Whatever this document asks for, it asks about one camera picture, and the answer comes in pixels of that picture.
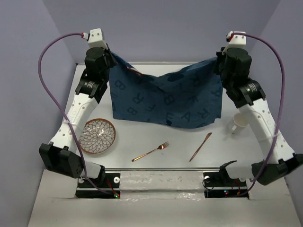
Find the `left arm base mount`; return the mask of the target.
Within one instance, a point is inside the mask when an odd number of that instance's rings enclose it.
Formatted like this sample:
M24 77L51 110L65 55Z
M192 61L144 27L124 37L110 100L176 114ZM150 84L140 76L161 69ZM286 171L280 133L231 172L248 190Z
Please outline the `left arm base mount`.
M78 199L120 199L120 178L121 173L117 171L106 171L103 180L90 178L97 188L90 181L79 179L75 197Z

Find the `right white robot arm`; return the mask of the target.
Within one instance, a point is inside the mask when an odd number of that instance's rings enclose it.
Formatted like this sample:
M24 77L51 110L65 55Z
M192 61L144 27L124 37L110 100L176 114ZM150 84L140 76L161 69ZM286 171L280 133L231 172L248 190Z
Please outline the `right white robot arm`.
M222 47L216 53L214 72L221 78L227 96L247 120L264 159L250 164L248 178L268 185L303 165L302 154L296 154L282 133L275 132L274 120L261 85L249 77L251 56L242 48Z

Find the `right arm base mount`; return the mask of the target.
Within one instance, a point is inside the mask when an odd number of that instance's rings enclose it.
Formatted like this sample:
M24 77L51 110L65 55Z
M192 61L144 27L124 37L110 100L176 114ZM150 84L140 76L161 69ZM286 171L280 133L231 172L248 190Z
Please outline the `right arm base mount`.
M204 196L210 198L248 198L247 184L239 179L221 178L219 172L206 172L202 185Z

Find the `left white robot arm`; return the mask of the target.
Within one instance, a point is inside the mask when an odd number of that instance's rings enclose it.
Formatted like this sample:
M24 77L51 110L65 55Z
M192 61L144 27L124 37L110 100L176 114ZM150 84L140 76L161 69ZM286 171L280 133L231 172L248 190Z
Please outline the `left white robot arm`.
M47 170L84 178L99 187L105 181L105 168L84 160L79 137L107 89L110 69L116 61L108 47L92 47L86 52L85 66L69 111L63 114L56 134L47 144L41 144L39 154Z

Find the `blue cartoon placemat cloth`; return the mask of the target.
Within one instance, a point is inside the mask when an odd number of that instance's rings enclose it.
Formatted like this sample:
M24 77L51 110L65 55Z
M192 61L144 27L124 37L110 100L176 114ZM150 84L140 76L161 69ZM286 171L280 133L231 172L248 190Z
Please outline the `blue cartoon placemat cloth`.
M223 87L214 74L216 58L159 77L139 72L118 55L115 59L109 75L114 119L195 129L221 118Z

